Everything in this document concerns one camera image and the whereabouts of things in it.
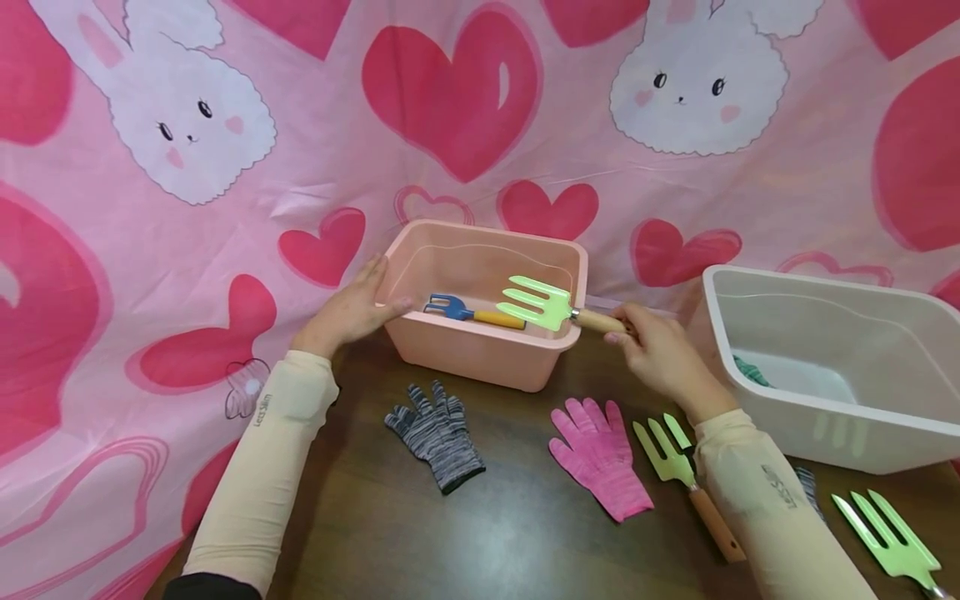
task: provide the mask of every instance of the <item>bunny face print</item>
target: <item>bunny face print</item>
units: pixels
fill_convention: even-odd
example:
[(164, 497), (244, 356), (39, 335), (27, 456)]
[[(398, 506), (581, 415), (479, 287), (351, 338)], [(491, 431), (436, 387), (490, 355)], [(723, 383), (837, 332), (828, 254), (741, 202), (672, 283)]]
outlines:
[(250, 78), (199, 49), (223, 40), (206, 0), (127, 0), (126, 39), (92, 0), (70, 10), (30, 1), (107, 96), (133, 160), (166, 192), (206, 204), (273, 149), (274, 119)]
[[(751, 12), (750, 4), (792, 1), (726, 0), (713, 11), (709, 0), (652, 0), (644, 39), (613, 80), (616, 128), (670, 154), (722, 155), (750, 145), (777, 111), (789, 77), (780, 53), (752, 18), (765, 15)], [(798, 31), (802, 21), (802, 31), (819, 0), (797, 5), (807, 10), (762, 25)]]
[(133, 159), (189, 204), (223, 195), (266, 156), (276, 131), (250, 79), (200, 51), (150, 64), (149, 83), (109, 99), (113, 127)]

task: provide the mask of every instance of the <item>wooden table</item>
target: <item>wooden table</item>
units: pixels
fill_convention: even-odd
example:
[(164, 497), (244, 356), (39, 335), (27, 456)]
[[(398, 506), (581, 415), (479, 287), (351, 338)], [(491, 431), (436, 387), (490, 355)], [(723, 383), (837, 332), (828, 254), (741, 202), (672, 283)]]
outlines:
[[(644, 388), (615, 348), (585, 333), (545, 390), (523, 392), (412, 367), (382, 334), (335, 367), (340, 399), (307, 460), (270, 598), (391, 600), (757, 600), (745, 564), (725, 565), (677, 482), (662, 483), (632, 434), (634, 468), (656, 509), (615, 524), (553, 460), (549, 414), (568, 397), (614, 399), (624, 420), (676, 406)], [(406, 387), (439, 377), (467, 407), (487, 472), (448, 497), (383, 424)], [(960, 478), (948, 465), (876, 477), (805, 465), (830, 529), (882, 600), (923, 598), (887, 577), (829, 495), (882, 493), (960, 593)], [(148, 598), (179, 573), (189, 543)]]

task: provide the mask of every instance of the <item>fabric backdrop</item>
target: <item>fabric backdrop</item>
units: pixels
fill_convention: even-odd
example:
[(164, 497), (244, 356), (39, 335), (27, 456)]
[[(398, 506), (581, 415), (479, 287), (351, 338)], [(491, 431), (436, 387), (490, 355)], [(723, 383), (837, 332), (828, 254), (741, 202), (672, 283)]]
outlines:
[(139, 598), (419, 217), (960, 305), (953, 0), (0, 4), (0, 598)]

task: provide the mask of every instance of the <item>person's left hand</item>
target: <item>person's left hand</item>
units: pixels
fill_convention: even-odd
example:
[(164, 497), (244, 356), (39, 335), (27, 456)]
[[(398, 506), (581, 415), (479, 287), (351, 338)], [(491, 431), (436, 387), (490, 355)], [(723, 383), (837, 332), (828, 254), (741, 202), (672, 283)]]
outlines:
[(353, 281), (331, 296), (294, 336), (290, 349), (330, 359), (341, 345), (370, 335), (384, 323), (408, 312), (413, 301), (407, 298), (386, 306), (373, 302), (386, 273), (386, 256), (378, 254), (367, 261)]

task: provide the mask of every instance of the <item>beige arm sleeve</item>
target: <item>beige arm sleeve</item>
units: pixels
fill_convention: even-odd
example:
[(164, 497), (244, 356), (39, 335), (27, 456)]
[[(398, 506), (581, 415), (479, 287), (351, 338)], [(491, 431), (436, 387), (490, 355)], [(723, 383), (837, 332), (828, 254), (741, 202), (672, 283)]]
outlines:
[(766, 600), (876, 600), (770, 436), (742, 410), (696, 427), (696, 462)]
[(325, 358), (290, 350), (276, 364), (206, 509), (184, 575), (226, 575), (267, 596), (307, 451), (339, 393)]

